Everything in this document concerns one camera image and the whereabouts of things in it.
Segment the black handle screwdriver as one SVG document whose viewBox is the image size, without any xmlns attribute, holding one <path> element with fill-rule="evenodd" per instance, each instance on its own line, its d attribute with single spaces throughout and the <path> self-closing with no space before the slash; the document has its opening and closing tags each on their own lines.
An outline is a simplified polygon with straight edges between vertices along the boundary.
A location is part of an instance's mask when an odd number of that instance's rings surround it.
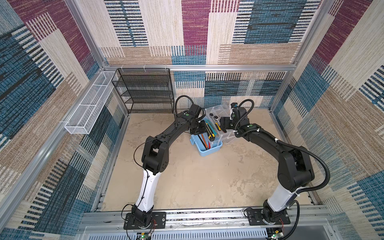
<svg viewBox="0 0 384 240">
<path fill-rule="evenodd" d="M 214 119 L 220 119 L 220 117 L 219 117 L 219 116 L 217 116 L 217 115 L 214 115 L 213 113 L 210 113 L 210 116 L 211 116 L 212 118 L 214 118 Z"/>
</svg>

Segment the orange sleeved hex key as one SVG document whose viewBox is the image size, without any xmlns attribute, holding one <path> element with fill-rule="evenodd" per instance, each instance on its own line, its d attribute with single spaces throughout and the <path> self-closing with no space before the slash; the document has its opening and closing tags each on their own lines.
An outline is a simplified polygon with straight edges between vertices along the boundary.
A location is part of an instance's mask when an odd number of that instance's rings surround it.
<svg viewBox="0 0 384 240">
<path fill-rule="evenodd" d="M 206 142 L 205 138 L 204 138 L 204 135 L 203 134 L 200 134 L 198 135 L 199 139 L 201 140 L 202 144 L 204 145 L 205 149 L 206 150 L 209 150 L 210 147 L 208 145 L 208 143 Z"/>
</svg>

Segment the yellow black utility knife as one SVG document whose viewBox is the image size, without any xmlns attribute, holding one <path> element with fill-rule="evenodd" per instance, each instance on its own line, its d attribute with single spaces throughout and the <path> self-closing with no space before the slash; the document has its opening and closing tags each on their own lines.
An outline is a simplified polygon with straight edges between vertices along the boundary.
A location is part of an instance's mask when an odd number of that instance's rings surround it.
<svg viewBox="0 0 384 240">
<path fill-rule="evenodd" d="M 206 131 L 207 131 L 207 135 L 208 135 L 208 138 L 211 142 L 214 142 L 215 141 L 215 135 L 212 131 L 212 129 L 210 128 L 209 124 L 205 121 L 205 127 L 206 127 Z"/>
</svg>

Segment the blue toolbox with clear lid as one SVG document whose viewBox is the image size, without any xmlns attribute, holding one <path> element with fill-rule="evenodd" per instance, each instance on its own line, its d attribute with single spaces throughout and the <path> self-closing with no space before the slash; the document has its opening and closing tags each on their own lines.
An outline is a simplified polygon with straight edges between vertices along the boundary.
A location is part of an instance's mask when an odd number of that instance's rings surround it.
<svg viewBox="0 0 384 240">
<path fill-rule="evenodd" d="M 230 108 L 227 105 L 218 105 L 206 109 L 203 119 L 206 130 L 200 135 L 191 135 L 190 142 L 195 145 L 201 157 L 218 152 L 223 145 L 235 140 L 233 130 L 223 130 L 220 120 L 230 116 Z"/>
</svg>

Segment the yellow black ratchet wrench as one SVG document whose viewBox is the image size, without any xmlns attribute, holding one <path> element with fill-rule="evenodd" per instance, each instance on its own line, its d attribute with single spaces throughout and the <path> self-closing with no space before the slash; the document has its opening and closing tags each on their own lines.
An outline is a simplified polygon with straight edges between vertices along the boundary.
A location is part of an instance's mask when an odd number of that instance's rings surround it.
<svg viewBox="0 0 384 240">
<path fill-rule="evenodd" d="M 221 129 L 221 127 L 220 127 L 219 120 L 218 120 L 218 119 L 214 119 L 214 121 L 215 121 L 215 125 L 216 125 L 217 130 L 218 130 L 218 131 L 221 131 L 222 129 Z"/>
</svg>

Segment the teal utility knife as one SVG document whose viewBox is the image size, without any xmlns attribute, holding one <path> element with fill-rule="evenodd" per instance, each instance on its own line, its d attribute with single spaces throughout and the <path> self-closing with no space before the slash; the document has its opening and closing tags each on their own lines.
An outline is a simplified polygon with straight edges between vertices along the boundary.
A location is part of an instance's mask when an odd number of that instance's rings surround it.
<svg viewBox="0 0 384 240">
<path fill-rule="evenodd" d="M 210 126 L 212 132 L 213 132 L 214 135 L 216 136 L 216 135 L 217 135 L 217 131 L 215 130 L 215 127 L 214 127 L 213 123 L 212 123 L 210 120 L 208 120 L 208 124 L 209 124 L 209 126 Z"/>
</svg>

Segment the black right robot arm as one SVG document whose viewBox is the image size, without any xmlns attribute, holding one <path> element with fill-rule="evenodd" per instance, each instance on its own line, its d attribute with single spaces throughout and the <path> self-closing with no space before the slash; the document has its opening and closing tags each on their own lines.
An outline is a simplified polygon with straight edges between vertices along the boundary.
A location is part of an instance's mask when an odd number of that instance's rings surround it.
<svg viewBox="0 0 384 240">
<path fill-rule="evenodd" d="M 324 188 L 330 181 L 331 173 L 327 164 L 306 148 L 285 143 L 261 126 L 250 123 L 248 115 L 251 110 L 243 107 L 245 103 L 246 101 L 232 103 L 231 115 L 220 119 L 220 127 L 223 130 L 233 130 L 236 138 L 243 138 L 261 147 L 277 160 L 279 184 L 274 193 L 265 200 L 262 209 L 263 221 L 272 225 L 286 213 L 300 193 Z M 314 187 L 308 187 L 315 179 L 311 158 L 318 161 L 325 171 L 324 180 Z"/>
</svg>

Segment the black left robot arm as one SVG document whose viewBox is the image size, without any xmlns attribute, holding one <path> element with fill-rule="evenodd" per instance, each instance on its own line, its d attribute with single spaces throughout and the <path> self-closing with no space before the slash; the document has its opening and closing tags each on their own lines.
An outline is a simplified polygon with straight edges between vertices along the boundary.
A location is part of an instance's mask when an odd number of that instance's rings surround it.
<svg viewBox="0 0 384 240">
<path fill-rule="evenodd" d="M 177 112 L 177 104 L 181 98 L 187 98 L 192 105 L 188 110 Z M 144 227 L 154 222 L 152 213 L 154 208 L 154 197 L 159 178 L 167 168 L 170 159 L 170 147 L 172 143 L 183 133 L 189 131 L 191 135 L 199 135 L 206 132 L 203 126 L 203 118 L 206 111 L 196 105 L 191 97 L 181 95 L 175 100 L 174 122 L 161 134 L 147 137 L 142 144 L 143 181 L 138 200 L 132 205 L 131 219 Z"/>
</svg>

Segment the black mesh shelf rack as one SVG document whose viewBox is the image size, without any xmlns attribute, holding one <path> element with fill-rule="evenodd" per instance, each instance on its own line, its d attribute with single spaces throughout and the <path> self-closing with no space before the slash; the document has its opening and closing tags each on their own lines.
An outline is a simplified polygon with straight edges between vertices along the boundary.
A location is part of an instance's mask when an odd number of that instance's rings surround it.
<svg viewBox="0 0 384 240">
<path fill-rule="evenodd" d="M 167 68 L 120 68 L 112 83 L 128 113 L 172 113 L 174 91 Z"/>
</svg>

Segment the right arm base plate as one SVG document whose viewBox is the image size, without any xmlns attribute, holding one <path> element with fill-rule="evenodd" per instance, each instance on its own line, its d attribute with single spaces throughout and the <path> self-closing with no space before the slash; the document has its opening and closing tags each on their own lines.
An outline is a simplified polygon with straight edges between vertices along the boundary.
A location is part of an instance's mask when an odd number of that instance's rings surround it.
<svg viewBox="0 0 384 240">
<path fill-rule="evenodd" d="M 269 208 L 246 208 L 243 213 L 248 219 L 250 226 L 289 225 L 291 223 L 286 210 L 274 212 Z"/>
</svg>

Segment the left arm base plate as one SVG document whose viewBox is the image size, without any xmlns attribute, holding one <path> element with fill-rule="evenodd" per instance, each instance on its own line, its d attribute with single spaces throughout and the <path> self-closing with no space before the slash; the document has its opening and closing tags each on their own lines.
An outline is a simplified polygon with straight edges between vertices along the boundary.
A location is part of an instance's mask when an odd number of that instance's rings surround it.
<svg viewBox="0 0 384 240">
<path fill-rule="evenodd" d="M 164 229 L 166 226 L 166 212 L 127 213 L 125 217 L 124 230 L 149 230 L 151 228 Z"/>
</svg>

